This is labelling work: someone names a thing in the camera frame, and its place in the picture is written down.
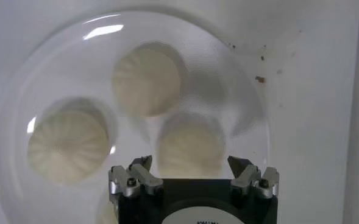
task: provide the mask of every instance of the screw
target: screw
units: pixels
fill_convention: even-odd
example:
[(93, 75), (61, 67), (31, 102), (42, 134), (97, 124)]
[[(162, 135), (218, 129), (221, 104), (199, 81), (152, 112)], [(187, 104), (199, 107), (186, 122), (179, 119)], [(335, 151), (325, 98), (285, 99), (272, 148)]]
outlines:
[(134, 177), (128, 178), (128, 180), (126, 181), (126, 185), (128, 187), (134, 187), (137, 184), (137, 180)]
[(269, 187), (269, 181), (266, 179), (260, 179), (259, 186), (262, 188), (268, 188)]

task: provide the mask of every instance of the dumpling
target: dumpling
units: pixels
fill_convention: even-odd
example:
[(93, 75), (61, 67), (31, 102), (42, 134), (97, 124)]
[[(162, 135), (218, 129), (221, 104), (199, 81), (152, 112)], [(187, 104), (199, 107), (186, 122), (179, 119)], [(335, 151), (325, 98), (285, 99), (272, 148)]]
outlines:
[(130, 115), (156, 116), (179, 99), (180, 75), (176, 64), (164, 53), (139, 49), (115, 66), (113, 91)]
[(158, 147), (163, 177), (213, 178), (221, 170), (224, 146), (209, 128), (184, 124), (165, 134)]
[(74, 184), (97, 170), (108, 151), (106, 131), (94, 117), (67, 111), (35, 128), (27, 158), (33, 170), (51, 182)]

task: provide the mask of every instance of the pleated dumpling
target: pleated dumpling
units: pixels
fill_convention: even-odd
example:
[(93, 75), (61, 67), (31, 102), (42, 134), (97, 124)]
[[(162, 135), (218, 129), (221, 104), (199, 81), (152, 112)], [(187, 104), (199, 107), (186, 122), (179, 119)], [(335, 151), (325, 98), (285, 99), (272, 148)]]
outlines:
[(49, 181), (73, 184), (97, 170), (108, 151), (106, 131), (93, 116), (66, 111), (35, 128), (27, 158), (31, 167)]
[(158, 144), (158, 169), (163, 177), (219, 176), (224, 146), (211, 129), (183, 124), (165, 133)]
[(130, 115), (156, 116), (179, 100), (180, 74), (173, 60), (164, 53), (139, 49), (115, 66), (113, 91)]

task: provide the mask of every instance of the label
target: label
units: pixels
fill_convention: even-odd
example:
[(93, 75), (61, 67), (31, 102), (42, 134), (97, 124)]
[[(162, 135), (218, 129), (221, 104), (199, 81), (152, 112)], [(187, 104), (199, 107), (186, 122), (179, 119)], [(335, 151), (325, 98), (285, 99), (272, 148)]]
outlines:
[(244, 224), (234, 215), (211, 207), (190, 207), (167, 216), (162, 224)]

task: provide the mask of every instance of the brown stain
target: brown stain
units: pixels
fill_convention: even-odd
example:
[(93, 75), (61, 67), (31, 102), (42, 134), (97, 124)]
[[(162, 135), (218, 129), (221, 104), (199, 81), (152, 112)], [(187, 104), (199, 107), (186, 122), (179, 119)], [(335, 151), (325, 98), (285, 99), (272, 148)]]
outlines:
[(266, 78), (260, 77), (260, 76), (256, 76), (255, 80), (257, 80), (259, 83), (265, 83), (266, 82)]

